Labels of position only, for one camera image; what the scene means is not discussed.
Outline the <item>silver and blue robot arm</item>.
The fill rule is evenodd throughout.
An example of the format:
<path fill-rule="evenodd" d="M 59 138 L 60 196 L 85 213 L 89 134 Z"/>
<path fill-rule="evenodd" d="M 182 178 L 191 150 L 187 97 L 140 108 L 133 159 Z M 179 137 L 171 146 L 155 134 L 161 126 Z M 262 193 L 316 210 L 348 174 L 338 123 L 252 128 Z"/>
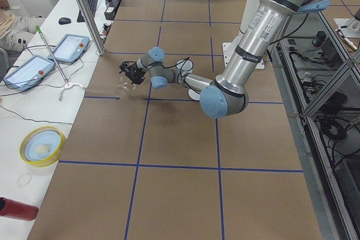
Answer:
<path fill-rule="evenodd" d="M 186 58 L 172 67 L 165 67 L 164 51 L 153 47 L 135 62 L 124 61 L 119 69 L 131 84 L 140 85 L 149 74 L 154 88 L 177 83 L 198 92 L 203 112 L 215 119 L 238 114 L 247 105 L 249 96 L 245 84 L 275 41 L 286 19 L 296 13 L 325 10 L 330 0 L 259 0 L 243 36 L 232 52 L 224 71 L 213 80 L 193 74 L 184 67 Z"/>

